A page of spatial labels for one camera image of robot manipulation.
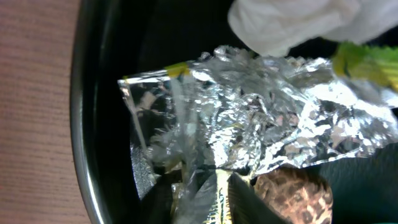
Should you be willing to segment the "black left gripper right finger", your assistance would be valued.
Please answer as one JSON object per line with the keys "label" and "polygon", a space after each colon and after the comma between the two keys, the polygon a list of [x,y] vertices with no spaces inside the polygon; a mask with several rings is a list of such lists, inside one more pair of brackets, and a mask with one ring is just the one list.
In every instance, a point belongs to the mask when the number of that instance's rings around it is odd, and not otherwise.
{"label": "black left gripper right finger", "polygon": [[287,224],[269,209],[236,173],[228,179],[228,197],[233,224]]}

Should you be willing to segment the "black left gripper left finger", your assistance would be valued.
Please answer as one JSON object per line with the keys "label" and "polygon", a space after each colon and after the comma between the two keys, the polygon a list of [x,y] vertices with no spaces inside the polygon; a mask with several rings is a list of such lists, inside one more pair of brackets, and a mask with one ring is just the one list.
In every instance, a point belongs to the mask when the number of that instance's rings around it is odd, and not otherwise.
{"label": "black left gripper left finger", "polygon": [[143,224],[204,223],[216,200],[216,172],[182,170],[162,174],[141,198],[138,222]]}

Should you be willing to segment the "brown cookie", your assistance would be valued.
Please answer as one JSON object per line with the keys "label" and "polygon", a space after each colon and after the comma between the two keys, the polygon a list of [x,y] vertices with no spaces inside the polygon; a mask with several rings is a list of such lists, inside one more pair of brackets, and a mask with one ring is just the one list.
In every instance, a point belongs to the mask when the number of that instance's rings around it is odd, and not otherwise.
{"label": "brown cookie", "polygon": [[254,191],[268,208],[288,223],[332,223],[332,189],[319,175],[282,167],[257,176]]}

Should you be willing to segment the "foil snack wrapper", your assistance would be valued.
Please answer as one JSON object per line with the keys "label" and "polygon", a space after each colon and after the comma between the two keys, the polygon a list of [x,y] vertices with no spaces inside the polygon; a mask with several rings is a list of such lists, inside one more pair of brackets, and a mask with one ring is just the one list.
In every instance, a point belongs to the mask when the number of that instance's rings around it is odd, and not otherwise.
{"label": "foil snack wrapper", "polygon": [[216,200],[204,223],[233,223],[232,173],[254,191],[257,176],[278,168],[307,171],[397,144],[397,84],[386,78],[396,58],[391,49],[350,44],[330,60],[221,46],[121,79],[139,197],[164,173],[213,170]]}

